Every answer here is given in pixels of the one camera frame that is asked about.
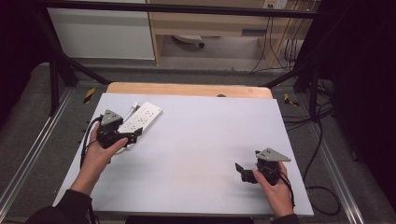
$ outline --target dark clothing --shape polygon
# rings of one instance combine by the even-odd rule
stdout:
[[[85,215],[91,202],[90,196],[68,189],[55,207],[38,210],[26,224],[89,224]]]
[[[297,218],[297,215],[292,214],[285,217],[277,218],[273,221],[273,224],[299,224],[300,221]]]

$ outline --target white paper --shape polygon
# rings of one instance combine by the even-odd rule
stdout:
[[[284,162],[294,212],[313,216],[276,100],[254,98],[103,94],[92,119],[111,109],[126,116],[134,102],[163,114],[130,151],[114,156],[93,193],[93,209],[153,215],[262,216],[272,214],[260,185],[244,183],[237,162],[255,168],[255,150],[270,147]],[[79,170],[79,149],[55,200]]]

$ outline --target hand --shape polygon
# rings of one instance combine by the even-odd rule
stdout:
[[[104,149],[96,141],[96,133],[99,128],[99,123],[93,128],[90,136],[90,146],[87,150],[84,163],[81,170],[70,189],[91,195],[93,187],[99,180],[100,174],[105,170],[111,157],[118,152],[128,142],[128,138],[122,138],[113,146]]]
[[[283,162],[279,162],[279,167],[280,171],[287,176],[287,169]],[[282,180],[278,180],[277,184],[272,186],[258,170],[253,170],[253,174],[257,182],[262,186],[275,217],[294,214],[289,188]]]

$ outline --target cabinet door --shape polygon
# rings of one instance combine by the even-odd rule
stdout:
[[[154,59],[147,12],[49,8],[49,14],[64,52],[70,57]]]

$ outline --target finger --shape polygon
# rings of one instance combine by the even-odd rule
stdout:
[[[128,138],[124,137],[117,141],[113,146],[109,147],[107,151],[111,152],[112,155],[116,154],[120,149],[122,149],[128,142]]]
[[[265,176],[260,173],[260,171],[253,170],[253,174],[257,182],[262,186],[264,190],[268,190],[271,187],[270,183],[268,183],[267,179],[265,179]]]

